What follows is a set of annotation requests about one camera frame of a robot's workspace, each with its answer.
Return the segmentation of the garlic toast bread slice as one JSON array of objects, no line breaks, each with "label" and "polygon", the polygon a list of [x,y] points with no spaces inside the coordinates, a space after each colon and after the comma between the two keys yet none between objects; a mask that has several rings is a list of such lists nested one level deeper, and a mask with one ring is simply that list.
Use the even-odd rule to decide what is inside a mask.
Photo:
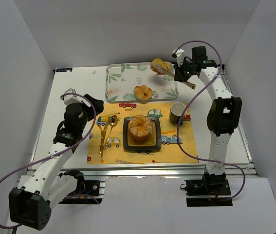
[{"label": "garlic toast bread slice", "polygon": [[163,60],[161,60],[160,58],[155,58],[150,65],[150,68],[153,72],[159,74],[159,75],[164,75],[165,73],[161,72],[160,70],[158,70],[156,68],[156,66],[160,66],[161,68],[165,69],[166,71],[170,72],[170,65],[166,62],[164,62]]}]

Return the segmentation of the large sugared round bread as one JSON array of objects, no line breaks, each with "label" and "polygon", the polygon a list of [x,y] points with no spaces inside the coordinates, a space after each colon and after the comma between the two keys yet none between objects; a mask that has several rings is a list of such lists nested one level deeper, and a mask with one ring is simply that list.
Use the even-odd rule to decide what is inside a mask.
[{"label": "large sugared round bread", "polygon": [[136,115],[131,119],[128,123],[128,128],[131,137],[137,141],[146,140],[152,130],[150,119],[144,115]]}]

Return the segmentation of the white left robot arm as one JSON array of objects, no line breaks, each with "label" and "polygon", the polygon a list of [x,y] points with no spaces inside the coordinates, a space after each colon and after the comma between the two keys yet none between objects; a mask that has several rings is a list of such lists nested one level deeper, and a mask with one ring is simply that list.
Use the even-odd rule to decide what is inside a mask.
[{"label": "white left robot arm", "polygon": [[63,173],[62,168],[74,154],[79,141],[84,140],[86,124],[95,123],[96,116],[104,110],[104,102],[88,94],[67,93],[61,99],[66,106],[64,119],[57,127],[49,158],[23,186],[13,188],[8,197],[11,221],[39,231],[45,228],[58,203],[68,195],[84,191],[83,173],[78,170]]}]

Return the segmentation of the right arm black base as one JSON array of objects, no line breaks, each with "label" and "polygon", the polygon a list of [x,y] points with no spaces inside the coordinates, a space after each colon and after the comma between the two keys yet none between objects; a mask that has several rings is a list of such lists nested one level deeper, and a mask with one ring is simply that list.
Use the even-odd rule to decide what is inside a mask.
[{"label": "right arm black base", "polygon": [[201,179],[186,180],[180,185],[186,193],[187,207],[232,206],[231,190],[226,174],[210,175],[204,172]]}]

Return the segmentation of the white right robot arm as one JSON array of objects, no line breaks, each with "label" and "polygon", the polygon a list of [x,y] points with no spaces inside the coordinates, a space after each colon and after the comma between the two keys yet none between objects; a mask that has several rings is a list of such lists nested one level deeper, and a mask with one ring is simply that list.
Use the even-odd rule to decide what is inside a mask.
[{"label": "white right robot arm", "polygon": [[211,134],[209,158],[205,170],[211,176],[222,176],[225,173],[227,145],[234,130],[239,125],[242,100],[234,97],[221,79],[221,65],[209,60],[204,46],[192,49],[192,62],[185,64],[184,50],[173,51],[177,59],[177,68],[185,69],[188,77],[197,75],[204,87],[197,92],[189,104],[204,91],[207,91],[212,105],[207,115],[207,127]]}]

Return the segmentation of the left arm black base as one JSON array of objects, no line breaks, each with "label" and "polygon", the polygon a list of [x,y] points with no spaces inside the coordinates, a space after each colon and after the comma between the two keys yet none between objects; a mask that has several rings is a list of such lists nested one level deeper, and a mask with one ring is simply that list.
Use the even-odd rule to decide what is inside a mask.
[{"label": "left arm black base", "polygon": [[103,182],[99,180],[86,180],[84,174],[78,170],[68,170],[64,173],[59,173],[58,180],[62,176],[71,176],[77,180],[76,189],[69,193],[60,204],[74,204],[74,205],[99,205],[103,198],[100,189]]}]

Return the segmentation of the twisted croissant bread roll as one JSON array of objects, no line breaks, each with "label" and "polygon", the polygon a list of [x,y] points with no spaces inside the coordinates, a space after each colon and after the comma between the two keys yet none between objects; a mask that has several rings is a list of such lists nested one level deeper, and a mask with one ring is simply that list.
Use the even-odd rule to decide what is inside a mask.
[{"label": "twisted croissant bread roll", "polygon": [[137,100],[147,101],[152,97],[152,90],[145,85],[136,86],[133,90],[133,94]]}]

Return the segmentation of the gold spoon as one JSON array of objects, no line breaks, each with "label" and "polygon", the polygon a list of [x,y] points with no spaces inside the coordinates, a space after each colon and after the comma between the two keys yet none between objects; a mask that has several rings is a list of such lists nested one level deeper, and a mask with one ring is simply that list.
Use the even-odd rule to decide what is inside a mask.
[{"label": "gold spoon", "polygon": [[111,119],[110,125],[107,128],[107,133],[106,133],[106,137],[105,137],[104,149],[105,149],[105,146],[107,145],[107,143],[109,141],[112,129],[118,124],[118,116],[117,115],[112,115],[111,117],[112,117],[112,119]]}]

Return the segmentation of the gold knife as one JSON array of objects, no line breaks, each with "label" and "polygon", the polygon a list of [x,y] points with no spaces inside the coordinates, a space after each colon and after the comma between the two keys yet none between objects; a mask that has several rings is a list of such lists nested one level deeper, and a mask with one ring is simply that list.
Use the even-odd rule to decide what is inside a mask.
[{"label": "gold knife", "polygon": [[103,156],[105,137],[106,137],[107,128],[110,125],[111,119],[112,119],[112,117],[108,117],[108,120],[107,120],[103,130],[101,131],[101,142],[100,142],[100,147],[99,147],[99,152],[100,152],[101,156]]}]

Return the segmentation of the leaf pattern serving tray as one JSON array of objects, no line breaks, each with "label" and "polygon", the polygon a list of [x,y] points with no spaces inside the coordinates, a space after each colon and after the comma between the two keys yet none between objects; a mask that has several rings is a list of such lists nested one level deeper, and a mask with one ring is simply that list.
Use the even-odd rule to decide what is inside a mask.
[{"label": "leaf pattern serving tray", "polygon": [[106,68],[105,98],[109,103],[137,102],[134,88],[141,85],[152,90],[151,101],[174,100],[179,95],[173,77],[155,73],[149,62],[111,64]]}]

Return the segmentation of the yellow vehicle print placemat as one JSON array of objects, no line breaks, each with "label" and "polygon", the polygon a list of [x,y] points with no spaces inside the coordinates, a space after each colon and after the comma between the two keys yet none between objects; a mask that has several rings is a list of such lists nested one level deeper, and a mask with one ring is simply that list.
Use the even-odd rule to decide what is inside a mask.
[{"label": "yellow vehicle print placemat", "polygon": [[[144,164],[144,163],[197,163],[197,149],[190,113],[178,129],[170,123],[171,102],[147,104],[122,102],[105,104],[104,111],[97,117],[88,142],[88,164]],[[118,124],[112,129],[103,157],[99,152],[101,131],[108,117],[118,116]],[[144,115],[157,117],[161,126],[161,149],[149,154],[126,151],[123,147],[123,123],[126,117]]]}]

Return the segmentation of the dark green mug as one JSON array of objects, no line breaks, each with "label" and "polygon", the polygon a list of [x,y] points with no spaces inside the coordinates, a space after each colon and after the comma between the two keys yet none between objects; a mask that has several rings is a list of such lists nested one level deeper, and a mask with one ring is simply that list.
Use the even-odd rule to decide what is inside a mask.
[{"label": "dark green mug", "polygon": [[186,106],[180,102],[175,102],[171,105],[169,112],[170,123],[178,125],[180,122],[180,125],[183,125],[184,115],[182,115],[182,112],[185,109],[185,107]]}]

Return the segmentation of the black square amber plate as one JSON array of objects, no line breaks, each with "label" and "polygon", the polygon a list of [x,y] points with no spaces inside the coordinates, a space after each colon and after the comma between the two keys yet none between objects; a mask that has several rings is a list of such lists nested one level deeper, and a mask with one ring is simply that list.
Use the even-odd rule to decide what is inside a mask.
[{"label": "black square amber plate", "polygon": [[135,140],[129,133],[129,121],[134,117],[126,117],[123,123],[123,147],[126,151],[152,153],[161,149],[161,126],[157,117],[148,117],[152,127],[150,135],[143,141]]}]

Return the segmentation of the aluminium table frame rail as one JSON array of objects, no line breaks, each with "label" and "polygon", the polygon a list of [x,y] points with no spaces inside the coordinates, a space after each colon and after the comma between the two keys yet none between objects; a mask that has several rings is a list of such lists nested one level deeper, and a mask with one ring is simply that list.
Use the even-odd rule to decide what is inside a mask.
[{"label": "aluminium table frame rail", "polygon": [[[71,72],[56,72],[54,75],[47,108],[40,133],[33,150],[31,161],[37,161],[48,155],[56,128],[63,119],[65,105],[60,95],[69,88],[79,94],[90,94],[96,99],[105,100],[106,67],[73,68]],[[206,117],[212,104],[207,91],[201,93],[190,105],[190,114],[194,128],[198,156],[208,158],[210,150],[210,132]],[[78,169],[86,176],[100,179],[107,176],[167,176],[200,178],[205,162],[194,164],[149,163],[149,164],[88,164],[88,140],[83,141],[74,155],[64,165],[64,169]],[[250,152],[246,144],[243,128],[239,126],[229,141],[226,162],[239,165],[247,177],[257,177]]]}]

